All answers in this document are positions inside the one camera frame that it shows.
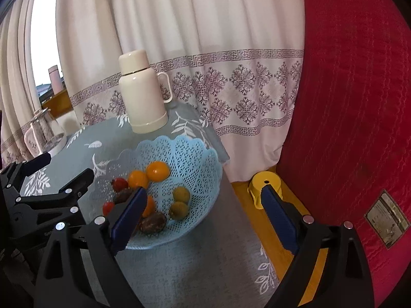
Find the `yellow-green fruit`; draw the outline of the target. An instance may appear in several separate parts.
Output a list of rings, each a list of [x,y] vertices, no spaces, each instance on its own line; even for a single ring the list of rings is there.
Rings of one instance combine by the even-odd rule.
[[[185,202],[174,202],[169,208],[169,216],[173,220],[183,220],[187,217],[189,210]]]
[[[175,202],[183,202],[188,204],[190,197],[190,192],[184,186],[177,186],[173,190],[173,199]]]

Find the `dark passion fruit back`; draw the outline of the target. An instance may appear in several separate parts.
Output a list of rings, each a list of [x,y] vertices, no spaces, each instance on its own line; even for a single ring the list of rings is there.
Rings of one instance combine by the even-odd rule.
[[[132,188],[125,188],[121,190],[114,196],[113,203],[120,204],[120,203],[126,202],[129,196],[132,195],[133,192],[134,190]]]

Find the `red tomato back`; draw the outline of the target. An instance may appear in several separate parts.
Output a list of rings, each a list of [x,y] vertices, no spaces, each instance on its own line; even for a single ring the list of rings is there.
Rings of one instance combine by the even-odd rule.
[[[126,179],[124,179],[124,178],[122,178],[122,177],[117,177],[117,178],[114,178],[114,179],[111,181],[111,187],[113,188],[113,190],[114,190],[116,193],[119,193],[119,192],[121,192],[122,190],[127,189],[127,188],[129,187],[129,185],[128,185],[128,182],[127,182]]]

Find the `dark passion fruit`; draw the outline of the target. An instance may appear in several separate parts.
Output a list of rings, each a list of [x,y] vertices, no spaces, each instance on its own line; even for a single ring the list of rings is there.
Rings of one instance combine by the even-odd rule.
[[[162,212],[155,212],[140,222],[139,231],[146,235],[158,234],[164,230],[166,223],[166,216]]]
[[[121,190],[114,196],[113,203],[120,204],[120,203],[126,202],[129,196],[132,195],[133,192],[134,190],[132,188],[125,188]]]

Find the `white patterned curtain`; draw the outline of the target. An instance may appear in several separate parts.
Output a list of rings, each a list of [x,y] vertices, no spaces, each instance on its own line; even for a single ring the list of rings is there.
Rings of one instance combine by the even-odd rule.
[[[34,0],[1,0],[1,159],[29,159],[23,140],[35,98]],[[137,49],[166,73],[228,152],[245,181],[278,164],[299,91],[304,0],[51,0],[58,64],[79,125],[125,113],[119,56]]]

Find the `red tomato front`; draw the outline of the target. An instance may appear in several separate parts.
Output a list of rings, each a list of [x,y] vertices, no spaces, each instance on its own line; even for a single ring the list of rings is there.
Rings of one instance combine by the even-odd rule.
[[[102,214],[103,216],[108,216],[111,210],[114,208],[115,204],[112,201],[105,202],[102,206]]]

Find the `dark passion fruit front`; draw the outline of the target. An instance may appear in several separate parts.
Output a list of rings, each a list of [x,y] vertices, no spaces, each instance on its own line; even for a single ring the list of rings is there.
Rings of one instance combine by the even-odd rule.
[[[139,231],[146,235],[158,234],[164,230],[166,223],[166,216],[162,212],[155,212],[140,222]]]

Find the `sofa label tag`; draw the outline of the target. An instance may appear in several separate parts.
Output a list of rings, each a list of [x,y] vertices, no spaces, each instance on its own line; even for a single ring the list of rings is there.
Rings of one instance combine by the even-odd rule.
[[[366,212],[365,219],[387,249],[390,249],[410,228],[410,221],[385,189]]]

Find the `light blue lace basket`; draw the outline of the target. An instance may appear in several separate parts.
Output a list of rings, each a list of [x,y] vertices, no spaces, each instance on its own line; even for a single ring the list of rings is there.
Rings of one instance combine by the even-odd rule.
[[[166,163],[170,169],[167,179],[151,182],[148,187],[156,209],[168,215],[173,190],[183,186],[190,192],[189,213],[183,220],[168,218],[165,229],[158,234],[136,233],[127,249],[152,249],[188,234],[209,214],[219,195],[222,166],[214,149],[208,149],[198,138],[159,136],[140,142],[136,149],[123,150],[117,159],[107,163],[105,173],[97,176],[90,190],[79,199],[85,221],[89,223],[100,216],[103,204],[114,197],[112,179],[126,178],[133,170],[144,171],[155,161]]]

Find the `pink bottle on sill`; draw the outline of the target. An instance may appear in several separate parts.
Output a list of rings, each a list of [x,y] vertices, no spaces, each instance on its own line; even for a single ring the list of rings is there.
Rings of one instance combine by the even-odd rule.
[[[48,69],[49,77],[51,81],[51,86],[53,93],[57,95],[61,91],[63,91],[63,82],[59,73],[59,68],[57,65],[53,65]]]

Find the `red tomato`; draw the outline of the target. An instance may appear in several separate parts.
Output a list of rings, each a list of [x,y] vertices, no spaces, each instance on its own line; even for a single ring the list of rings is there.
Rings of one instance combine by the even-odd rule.
[[[114,208],[115,204],[112,201],[105,202],[102,206],[102,214],[103,216],[108,216],[111,210]]]
[[[117,178],[114,178],[114,179],[111,181],[111,187],[113,188],[113,190],[114,190],[116,193],[119,193],[119,192],[121,192],[122,190],[127,189],[127,188],[129,187],[129,185],[128,185],[128,182],[127,182],[126,179],[124,179],[124,178],[122,178],[122,177],[117,177]]]

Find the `large orange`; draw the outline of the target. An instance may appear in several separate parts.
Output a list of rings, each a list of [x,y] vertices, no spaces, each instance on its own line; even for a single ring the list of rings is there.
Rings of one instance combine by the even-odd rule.
[[[144,209],[144,212],[142,213],[143,218],[147,218],[156,212],[156,203],[152,195],[149,195],[147,197],[147,203],[146,203],[146,208]]]
[[[129,173],[127,182],[130,188],[136,189],[142,187],[147,189],[149,186],[149,180],[145,172],[140,170],[133,170]]]

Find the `red quilted sofa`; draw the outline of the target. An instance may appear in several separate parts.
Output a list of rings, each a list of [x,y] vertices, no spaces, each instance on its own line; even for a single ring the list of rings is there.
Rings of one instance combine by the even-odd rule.
[[[392,0],[304,0],[305,48],[277,172],[320,223],[351,221],[376,304],[410,263],[366,219],[386,191],[410,215],[410,28]]]

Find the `cream thermos flask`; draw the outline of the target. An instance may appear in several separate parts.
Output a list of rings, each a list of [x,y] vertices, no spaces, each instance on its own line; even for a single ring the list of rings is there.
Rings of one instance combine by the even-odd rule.
[[[160,80],[170,86],[165,72],[151,68],[145,50],[135,50],[119,56],[121,77],[118,81],[132,131],[138,134],[159,130],[168,123],[165,105],[173,100],[162,96]]]

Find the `wooden window sill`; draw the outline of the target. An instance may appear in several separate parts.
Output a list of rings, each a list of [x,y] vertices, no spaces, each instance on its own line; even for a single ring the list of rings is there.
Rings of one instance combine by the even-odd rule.
[[[62,90],[58,94],[42,103],[43,109],[50,109],[54,118],[59,118],[73,110],[67,90]]]

